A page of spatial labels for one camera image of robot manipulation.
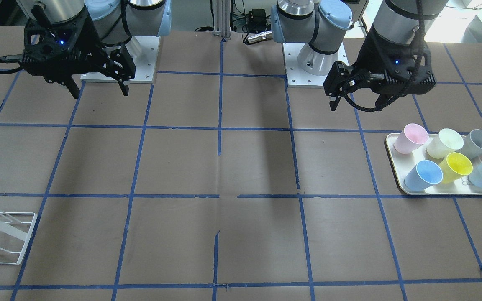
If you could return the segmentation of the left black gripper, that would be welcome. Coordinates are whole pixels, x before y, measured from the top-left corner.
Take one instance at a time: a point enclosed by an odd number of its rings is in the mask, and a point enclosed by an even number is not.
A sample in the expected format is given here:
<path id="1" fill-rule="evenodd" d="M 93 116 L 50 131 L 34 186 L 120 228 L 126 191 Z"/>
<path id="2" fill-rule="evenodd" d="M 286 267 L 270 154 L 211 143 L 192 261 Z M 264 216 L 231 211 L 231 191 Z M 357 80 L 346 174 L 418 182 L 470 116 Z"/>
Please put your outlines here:
<path id="1" fill-rule="evenodd" d="M 436 86 L 431 53 L 426 42 L 414 38 L 409 45 L 397 44 L 371 28 L 355 63 L 348 66 L 336 61 L 323 83 L 325 94 L 329 96 L 331 111 L 336 111 L 336 96 L 347 79 L 355 82 L 350 89 L 352 92 L 360 88 L 370 88 L 377 94 L 397 94 L 412 75 L 415 56 L 420 50 L 423 50 L 421 65 L 406 94 L 426 94 Z"/>

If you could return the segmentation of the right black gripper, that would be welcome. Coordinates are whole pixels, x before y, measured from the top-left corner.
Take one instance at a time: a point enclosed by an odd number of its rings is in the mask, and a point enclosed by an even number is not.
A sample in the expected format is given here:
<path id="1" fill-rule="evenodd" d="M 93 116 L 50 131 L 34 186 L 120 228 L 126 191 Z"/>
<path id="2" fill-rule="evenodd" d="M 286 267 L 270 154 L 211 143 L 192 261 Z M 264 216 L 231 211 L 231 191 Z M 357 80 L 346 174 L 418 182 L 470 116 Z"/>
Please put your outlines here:
<path id="1" fill-rule="evenodd" d="M 87 11 L 60 23 L 51 22 L 46 11 L 32 14 L 24 30 L 21 67 L 48 82 L 66 82 L 74 99 L 79 98 L 80 88 L 71 76 L 89 72 L 115 79 L 122 94 L 128 97 L 125 81 L 135 77 L 135 63 L 123 43 L 110 53 L 107 51 Z"/>

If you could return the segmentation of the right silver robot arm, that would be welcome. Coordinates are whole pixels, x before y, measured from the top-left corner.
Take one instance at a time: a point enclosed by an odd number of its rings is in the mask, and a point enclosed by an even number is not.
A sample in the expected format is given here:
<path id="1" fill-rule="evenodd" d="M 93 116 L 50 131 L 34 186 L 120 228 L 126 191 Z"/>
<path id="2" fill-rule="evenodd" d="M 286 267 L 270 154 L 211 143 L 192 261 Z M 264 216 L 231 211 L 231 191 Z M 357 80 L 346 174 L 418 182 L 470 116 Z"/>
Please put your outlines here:
<path id="1" fill-rule="evenodd" d="M 19 66 L 77 98 L 73 76 L 100 73 L 119 84 L 124 96 L 136 76 L 129 48 L 136 36 L 168 36 L 170 0 L 20 0 L 28 16 Z"/>

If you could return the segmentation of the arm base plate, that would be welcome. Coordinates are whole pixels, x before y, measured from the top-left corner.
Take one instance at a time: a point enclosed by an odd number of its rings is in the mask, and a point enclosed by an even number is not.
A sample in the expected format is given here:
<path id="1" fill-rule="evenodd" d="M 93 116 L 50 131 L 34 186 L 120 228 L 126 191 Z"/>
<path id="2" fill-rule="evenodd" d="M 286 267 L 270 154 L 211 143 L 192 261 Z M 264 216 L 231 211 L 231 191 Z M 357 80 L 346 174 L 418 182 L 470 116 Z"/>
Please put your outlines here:
<path id="1" fill-rule="evenodd" d="M 330 55 L 317 53 L 306 43 L 284 43 L 282 48 L 290 87 L 322 88 L 336 61 L 348 64 L 343 44 Z"/>
<path id="2" fill-rule="evenodd" d="M 132 36 L 132 38 L 126 43 L 126 48 L 128 49 L 136 66 L 135 77 L 126 82 L 127 84 L 152 84 L 154 82 L 161 40 L 161 37 L 155 36 Z M 109 54 L 111 50 L 116 48 L 114 44 L 111 45 L 104 43 L 103 45 L 106 46 L 105 50 L 107 50 L 107 53 Z M 80 79 L 85 82 L 97 83 L 117 82 L 113 78 L 106 77 L 99 72 L 82 74 Z"/>

